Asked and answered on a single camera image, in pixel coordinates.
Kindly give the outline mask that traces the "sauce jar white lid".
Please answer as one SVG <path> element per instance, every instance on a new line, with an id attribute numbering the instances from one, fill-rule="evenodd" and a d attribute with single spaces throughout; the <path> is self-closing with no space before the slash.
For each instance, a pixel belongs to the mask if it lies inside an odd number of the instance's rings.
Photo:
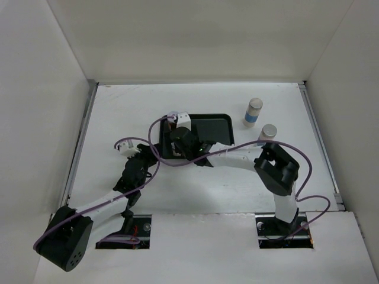
<path id="1" fill-rule="evenodd" d="M 172 155 L 174 157 L 181 157 L 182 156 L 180 149 L 177 148 L 177 146 L 175 145 L 174 142 L 171 142 L 171 147 L 172 147 Z"/>
<path id="2" fill-rule="evenodd" d="M 171 111 L 167 114 L 167 117 L 170 118 L 170 119 L 176 119 L 178 116 L 178 112 L 177 111 Z"/>

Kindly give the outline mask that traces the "grain bottle blue label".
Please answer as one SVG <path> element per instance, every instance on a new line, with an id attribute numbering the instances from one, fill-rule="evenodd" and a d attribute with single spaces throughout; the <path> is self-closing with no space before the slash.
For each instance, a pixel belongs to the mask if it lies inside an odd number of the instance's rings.
<path id="1" fill-rule="evenodd" d="M 243 123 L 246 127 L 253 127 L 255 125 L 256 121 L 258 120 L 262 107 L 263 107 L 263 102 L 259 98 L 252 98 L 249 101 L 248 107 L 243 119 Z"/>
<path id="2" fill-rule="evenodd" d="M 273 124 L 265 124 L 258 137 L 257 145 L 264 145 L 266 140 L 273 140 L 277 134 L 277 128 Z"/>

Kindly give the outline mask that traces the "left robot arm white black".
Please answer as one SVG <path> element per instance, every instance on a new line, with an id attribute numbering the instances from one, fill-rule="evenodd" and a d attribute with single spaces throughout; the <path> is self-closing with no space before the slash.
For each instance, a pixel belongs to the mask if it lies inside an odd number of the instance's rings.
<path id="1" fill-rule="evenodd" d="M 159 144 L 152 147 L 139 144 L 137 153 L 127 158 L 121 178 L 105 196 L 77 208 L 60 207 L 33 245 L 34 251 L 70 272 L 85 255 L 92 230 L 104 221 L 119 215 L 113 221 L 114 231 L 122 236 L 130 234 L 133 229 L 133 221 L 128 218 L 133 215 L 130 209 L 141 197 L 146 181 L 153 177 L 149 168 L 158 162 L 156 153 L 161 153 Z"/>

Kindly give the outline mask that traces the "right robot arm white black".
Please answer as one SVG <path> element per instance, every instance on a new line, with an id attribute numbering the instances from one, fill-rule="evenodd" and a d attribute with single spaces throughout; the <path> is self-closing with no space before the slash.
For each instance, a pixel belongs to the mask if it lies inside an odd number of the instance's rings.
<path id="1" fill-rule="evenodd" d="M 184 157 L 197 166 L 230 167 L 257 173 L 274 196 L 276 230 L 288 234 L 295 229 L 298 207 L 294 187 L 300 165 L 281 146 L 253 144 L 233 150 L 232 146 L 222 143 L 201 141 L 185 127 L 173 130 L 170 139 Z"/>

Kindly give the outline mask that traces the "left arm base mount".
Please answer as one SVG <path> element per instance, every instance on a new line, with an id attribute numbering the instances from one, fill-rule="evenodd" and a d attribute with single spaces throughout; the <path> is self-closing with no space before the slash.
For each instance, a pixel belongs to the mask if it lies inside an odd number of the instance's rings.
<path id="1" fill-rule="evenodd" d="M 152 230 L 151 215 L 134 215 L 130 210 L 122 213 L 122 227 L 100 239 L 95 248 L 98 250 L 141 250 L 150 249 Z"/>

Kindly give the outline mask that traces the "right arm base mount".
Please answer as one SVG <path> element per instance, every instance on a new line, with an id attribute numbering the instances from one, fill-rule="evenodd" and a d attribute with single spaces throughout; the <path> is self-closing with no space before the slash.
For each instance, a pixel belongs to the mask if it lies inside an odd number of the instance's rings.
<path id="1" fill-rule="evenodd" d="M 313 240 L 307 224 L 305 214 L 300 214 L 294 223 L 288 225 L 275 218 L 273 214 L 256 215 L 256 230 L 260 249 L 312 249 Z"/>

